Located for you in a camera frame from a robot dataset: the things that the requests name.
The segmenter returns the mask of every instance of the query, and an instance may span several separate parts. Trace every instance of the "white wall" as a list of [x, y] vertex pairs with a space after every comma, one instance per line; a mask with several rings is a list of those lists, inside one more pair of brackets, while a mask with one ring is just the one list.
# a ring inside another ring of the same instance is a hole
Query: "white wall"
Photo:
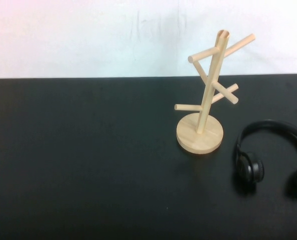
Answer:
[[0, 78], [196, 76], [221, 29], [221, 75], [297, 73], [297, 0], [0, 0]]

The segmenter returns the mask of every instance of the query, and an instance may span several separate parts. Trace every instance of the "ear cup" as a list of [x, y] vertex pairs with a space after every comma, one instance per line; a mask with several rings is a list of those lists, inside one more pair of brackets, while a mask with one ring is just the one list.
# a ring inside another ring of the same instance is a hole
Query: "ear cup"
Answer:
[[236, 169], [238, 175], [246, 182], [251, 182], [253, 180], [252, 167], [244, 154], [238, 156]]
[[253, 152], [247, 152], [246, 157], [250, 163], [253, 179], [252, 181], [258, 183], [264, 178], [264, 165], [260, 159], [257, 159]]

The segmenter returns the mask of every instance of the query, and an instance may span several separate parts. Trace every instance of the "wooden pole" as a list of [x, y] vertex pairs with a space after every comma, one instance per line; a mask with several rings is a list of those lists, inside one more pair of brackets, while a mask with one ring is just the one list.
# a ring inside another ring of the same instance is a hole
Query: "wooden pole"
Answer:
[[196, 132], [198, 134], [203, 134], [205, 129], [205, 125], [207, 123], [207, 119], [209, 116], [212, 99], [215, 93], [215, 88], [212, 86], [213, 82], [217, 82], [219, 80], [220, 70], [222, 67], [224, 54], [228, 45], [228, 41], [230, 38], [230, 33], [226, 30], [221, 30], [217, 33], [215, 47], [219, 49], [219, 52], [212, 56], [207, 83], [204, 89], [203, 99], [201, 107], [203, 111], [199, 112]]

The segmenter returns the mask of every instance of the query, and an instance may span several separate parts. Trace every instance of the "wooden peg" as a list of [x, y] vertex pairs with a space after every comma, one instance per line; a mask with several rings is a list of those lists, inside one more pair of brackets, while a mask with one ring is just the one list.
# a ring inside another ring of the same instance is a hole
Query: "wooden peg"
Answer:
[[232, 93], [230, 93], [225, 87], [223, 87], [220, 83], [217, 81], [212, 82], [212, 86], [218, 90], [221, 94], [224, 95], [232, 104], [237, 104], [239, 99], [234, 96]]
[[202, 60], [204, 58], [207, 58], [209, 56], [212, 56], [214, 54], [217, 54], [220, 50], [214, 46], [214, 47], [211, 47], [207, 50], [204, 50], [204, 51], [201, 51], [199, 53], [196, 53], [194, 55], [191, 55], [188, 57], [188, 62], [189, 63], [193, 63], [193, 62], [196, 62], [196, 61], [199, 61], [199, 60]]
[[251, 43], [252, 41], [255, 40], [255, 35], [250, 34], [247, 37], [243, 38], [241, 41], [238, 41], [234, 45], [228, 47], [225, 51], [224, 57], [226, 58], [227, 56], [231, 55], [232, 53], [236, 52], [237, 50], [243, 48], [245, 45]]
[[[239, 89], [239, 86], [235, 83], [232, 86], [229, 86], [226, 88], [226, 90], [230, 93], [234, 92], [235, 90]], [[224, 98], [224, 95], [222, 93], [218, 93], [214, 95], [212, 99], [212, 104], [216, 103], [217, 101], [221, 100]], [[202, 111], [202, 106], [201, 105], [190, 105], [190, 104], [175, 104], [174, 109], [177, 111], [197, 111], [200, 112]]]

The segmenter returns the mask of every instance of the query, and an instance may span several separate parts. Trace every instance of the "black headphones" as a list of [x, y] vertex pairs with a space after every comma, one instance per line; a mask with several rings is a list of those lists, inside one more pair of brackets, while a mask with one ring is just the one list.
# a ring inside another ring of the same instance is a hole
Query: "black headphones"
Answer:
[[[239, 134], [236, 142], [236, 169], [240, 177], [247, 183], [258, 183], [264, 178], [264, 165], [260, 159], [256, 159], [252, 152], [244, 152], [241, 150], [242, 140], [249, 134], [261, 130], [276, 130], [282, 133], [292, 135], [297, 139], [297, 126], [288, 122], [277, 120], [261, 120], [247, 125]], [[295, 173], [295, 184], [297, 185], [297, 170]]]

